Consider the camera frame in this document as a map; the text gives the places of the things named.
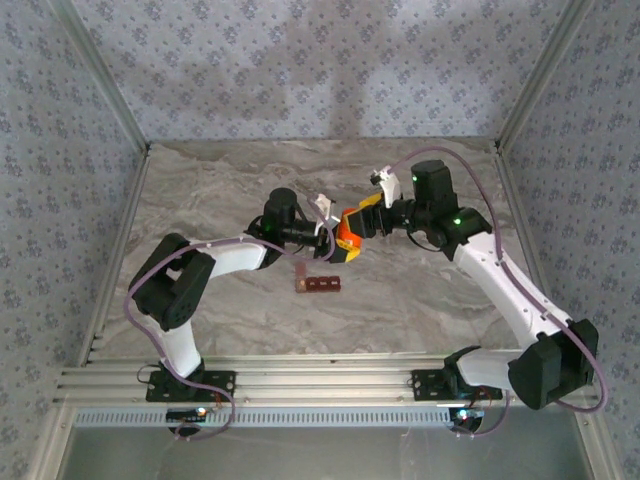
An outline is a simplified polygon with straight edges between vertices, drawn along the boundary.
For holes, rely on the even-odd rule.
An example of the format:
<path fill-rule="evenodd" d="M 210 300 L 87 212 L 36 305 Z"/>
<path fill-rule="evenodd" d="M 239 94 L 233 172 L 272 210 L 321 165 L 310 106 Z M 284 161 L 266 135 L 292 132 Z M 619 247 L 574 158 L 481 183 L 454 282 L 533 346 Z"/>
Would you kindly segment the brown pill organizer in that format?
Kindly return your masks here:
<path fill-rule="evenodd" d="M 297 293 L 330 293 L 341 291 L 339 276 L 309 276 L 305 263 L 295 264 L 295 291 Z"/>

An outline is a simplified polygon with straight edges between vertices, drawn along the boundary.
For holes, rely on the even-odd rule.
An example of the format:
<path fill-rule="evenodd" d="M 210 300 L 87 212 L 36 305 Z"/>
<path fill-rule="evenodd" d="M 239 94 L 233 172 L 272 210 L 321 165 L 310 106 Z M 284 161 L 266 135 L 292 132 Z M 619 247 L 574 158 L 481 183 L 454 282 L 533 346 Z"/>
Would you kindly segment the aluminium table side rail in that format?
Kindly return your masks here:
<path fill-rule="evenodd" d="M 107 317 L 116 289 L 124 258 L 125 246 L 135 219 L 137 205 L 149 167 L 150 151 L 151 146 L 147 145 L 146 150 L 144 151 L 136 168 L 133 184 L 119 222 L 117 235 L 112 244 L 110 257 L 106 265 L 106 271 L 97 292 L 96 304 L 92 311 L 86 335 L 84 336 L 78 359 L 76 361 L 77 367 L 85 367 L 88 364 L 91 356 L 92 345 L 96 339 L 100 339 L 102 336 L 104 321 Z"/>
<path fill-rule="evenodd" d="M 528 278 L 543 294 L 544 299 L 541 300 L 541 303 L 548 308 L 549 312 L 553 313 L 556 318 L 566 321 L 570 319 L 571 316 L 564 312 L 560 307 L 552 305 L 549 282 L 545 278 L 541 259 L 536 249 L 533 231 L 528 222 L 524 203 L 518 192 L 512 168 L 501 149 L 499 147 L 495 147 L 495 150 L 496 169 L 512 212 L 515 228 L 518 233 L 519 242 L 527 265 Z"/>

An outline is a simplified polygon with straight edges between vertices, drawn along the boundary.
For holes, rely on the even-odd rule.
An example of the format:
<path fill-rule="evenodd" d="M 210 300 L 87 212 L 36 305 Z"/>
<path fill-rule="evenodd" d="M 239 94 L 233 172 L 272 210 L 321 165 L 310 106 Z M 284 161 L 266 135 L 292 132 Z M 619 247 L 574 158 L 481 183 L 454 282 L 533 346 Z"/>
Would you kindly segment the aluminium mounting rail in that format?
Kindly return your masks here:
<path fill-rule="evenodd" d="M 130 405 L 145 401 L 149 358 L 94 359 L 66 368 L 56 403 Z M 442 356 L 424 353 L 241 355 L 207 357 L 212 370 L 237 374 L 234 397 L 242 406 L 404 406 L 413 402 L 410 372 L 438 369 Z"/>

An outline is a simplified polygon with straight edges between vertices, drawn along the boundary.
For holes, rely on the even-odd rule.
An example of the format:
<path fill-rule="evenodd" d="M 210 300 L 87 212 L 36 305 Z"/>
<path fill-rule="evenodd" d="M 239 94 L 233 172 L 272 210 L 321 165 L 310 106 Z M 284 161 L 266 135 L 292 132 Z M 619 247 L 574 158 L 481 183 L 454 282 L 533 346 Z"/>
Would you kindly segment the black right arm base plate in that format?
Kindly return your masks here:
<path fill-rule="evenodd" d="M 468 385 L 458 373 L 448 369 L 412 370 L 408 384 L 415 401 L 435 400 L 501 400 L 500 389 Z"/>

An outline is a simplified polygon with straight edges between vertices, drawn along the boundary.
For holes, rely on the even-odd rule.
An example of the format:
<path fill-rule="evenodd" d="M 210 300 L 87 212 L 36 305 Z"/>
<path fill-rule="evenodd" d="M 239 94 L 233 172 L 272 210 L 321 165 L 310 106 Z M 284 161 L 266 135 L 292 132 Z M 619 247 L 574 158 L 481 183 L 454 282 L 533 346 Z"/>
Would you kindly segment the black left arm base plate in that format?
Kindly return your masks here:
<path fill-rule="evenodd" d="M 214 386 L 234 396 L 236 373 L 234 371 L 195 371 L 187 379 L 194 383 Z M 153 371 L 147 381 L 146 397 L 151 403 L 227 402 L 225 396 L 202 388 L 194 388 L 179 382 L 168 370 Z"/>

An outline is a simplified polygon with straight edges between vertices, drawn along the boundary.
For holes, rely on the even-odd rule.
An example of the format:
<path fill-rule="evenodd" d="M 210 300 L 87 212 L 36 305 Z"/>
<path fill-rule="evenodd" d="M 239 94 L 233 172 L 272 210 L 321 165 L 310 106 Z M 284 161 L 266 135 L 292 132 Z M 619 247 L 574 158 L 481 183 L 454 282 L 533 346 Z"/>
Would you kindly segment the aluminium frame post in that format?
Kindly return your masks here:
<path fill-rule="evenodd" d="M 500 155 L 506 155 L 513 147 L 594 3 L 595 0 L 567 0 L 495 139 Z"/>
<path fill-rule="evenodd" d="M 96 87 L 109 105 L 131 144 L 142 154 L 148 152 L 148 142 L 131 109 L 120 92 L 109 66 L 95 40 L 82 21 L 72 0 L 47 0 L 71 43 L 86 65 Z"/>

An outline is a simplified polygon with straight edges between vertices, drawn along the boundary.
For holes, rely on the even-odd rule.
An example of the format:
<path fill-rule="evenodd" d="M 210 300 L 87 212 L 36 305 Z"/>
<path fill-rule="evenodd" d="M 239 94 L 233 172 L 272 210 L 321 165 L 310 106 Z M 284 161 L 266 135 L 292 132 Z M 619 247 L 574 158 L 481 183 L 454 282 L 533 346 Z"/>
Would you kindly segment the aluminium frame leg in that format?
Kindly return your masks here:
<path fill-rule="evenodd" d="M 616 454 L 602 413 L 575 413 L 593 480 L 618 480 Z"/>
<path fill-rule="evenodd" d="M 61 470 L 76 409 L 57 405 L 44 417 L 26 480 L 56 480 Z"/>

